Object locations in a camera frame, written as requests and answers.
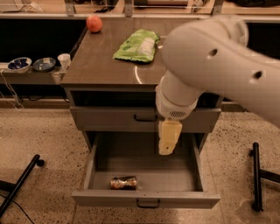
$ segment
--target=brown countertop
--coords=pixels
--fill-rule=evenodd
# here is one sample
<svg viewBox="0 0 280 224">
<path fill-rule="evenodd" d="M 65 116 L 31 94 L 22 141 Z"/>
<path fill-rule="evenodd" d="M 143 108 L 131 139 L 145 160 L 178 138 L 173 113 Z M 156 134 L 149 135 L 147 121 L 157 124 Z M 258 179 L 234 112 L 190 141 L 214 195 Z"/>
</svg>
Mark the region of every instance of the brown countertop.
<svg viewBox="0 0 280 224">
<path fill-rule="evenodd" d="M 165 74 L 161 46 L 166 35 L 190 18 L 103 18 L 101 32 L 89 31 L 82 40 L 62 81 L 62 85 L 84 84 L 158 84 Z M 113 59 L 119 46 L 136 30 L 158 33 L 155 58 L 150 64 Z"/>
</svg>

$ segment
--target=red apple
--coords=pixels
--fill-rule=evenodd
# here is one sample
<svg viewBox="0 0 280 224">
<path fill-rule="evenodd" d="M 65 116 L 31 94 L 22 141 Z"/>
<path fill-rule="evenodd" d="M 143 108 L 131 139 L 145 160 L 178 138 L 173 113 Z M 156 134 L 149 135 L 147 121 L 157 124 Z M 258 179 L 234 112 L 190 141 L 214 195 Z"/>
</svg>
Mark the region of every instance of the red apple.
<svg viewBox="0 0 280 224">
<path fill-rule="evenodd" d="M 102 21 L 96 15 L 87 17 L 87 28 L 91 32 L 99 32 L 102 29 Z"/>
</svg>

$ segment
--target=green chip bag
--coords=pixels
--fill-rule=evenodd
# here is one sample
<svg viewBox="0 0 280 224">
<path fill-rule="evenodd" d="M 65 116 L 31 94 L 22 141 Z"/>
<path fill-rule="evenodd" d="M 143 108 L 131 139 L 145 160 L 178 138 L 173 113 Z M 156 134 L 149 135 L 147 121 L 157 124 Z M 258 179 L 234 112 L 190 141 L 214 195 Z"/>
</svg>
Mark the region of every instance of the green chip bag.
<svg viewBox="0 0 280 224">
<path fill-rule="evenodd" d="M 122 43 L 113 59 L 151 62 L 159 40 L 160 37 L 154 31 L 140 29 Z"/>
</svg>

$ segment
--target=drawer handle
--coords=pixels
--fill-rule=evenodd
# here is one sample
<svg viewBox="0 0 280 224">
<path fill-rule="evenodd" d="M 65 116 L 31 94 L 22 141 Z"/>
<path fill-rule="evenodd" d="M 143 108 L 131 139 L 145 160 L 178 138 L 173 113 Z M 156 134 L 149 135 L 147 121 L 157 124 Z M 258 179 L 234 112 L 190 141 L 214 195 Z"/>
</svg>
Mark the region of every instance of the drawer handle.
<svg viewBox="0 0 280 224">
<path fill-rule="evenodd" d="M 134 115 L 134 120 L 136 120 L 137 122 L 140 122 L 140 123 L 154 123 L 158 120 L 158 116 L 155 115 L 155 118 L 153 118 L 153 119 L 141 119 L 137 115 Z"/>
<path fill-rule="evenodd" d="M 159 204 L 160 204 L 159 199 L 157 200 L 157 204 L 155 206 L 141 206 L 140 202 L 139 202 L 139 199 L 136 201 L 137 207 L 140 207 L 140 208 L 159 208 Z"/>
</svg>

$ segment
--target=speckled concrete floor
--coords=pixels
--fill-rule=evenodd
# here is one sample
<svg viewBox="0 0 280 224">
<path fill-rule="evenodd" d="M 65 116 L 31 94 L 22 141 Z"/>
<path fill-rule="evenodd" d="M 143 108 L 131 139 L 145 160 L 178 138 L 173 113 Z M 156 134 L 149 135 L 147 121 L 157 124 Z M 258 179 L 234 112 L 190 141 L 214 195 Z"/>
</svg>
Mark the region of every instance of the speckled concrete floor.
<svg viewBox="0 0 280 224">
<path fill-rule="evenodd" d="M 81 187 L 88 149 L 67 109 L 0 109 L 0 179 L 15 182 L 35 154 L 45 160 L 15 201 L 34 223 L 280 223 L 280 185 L 263 180 L 264 212 L 251 209 L 253 161 L 280 173 L 280 130 L 250 113 L 222 113 L 201 153 L 207 191 L 220 202 L 211 210 L 80 207 L 71 192 Z M 14 204 L 1 223 L 30 223 Z"/>
</svg>

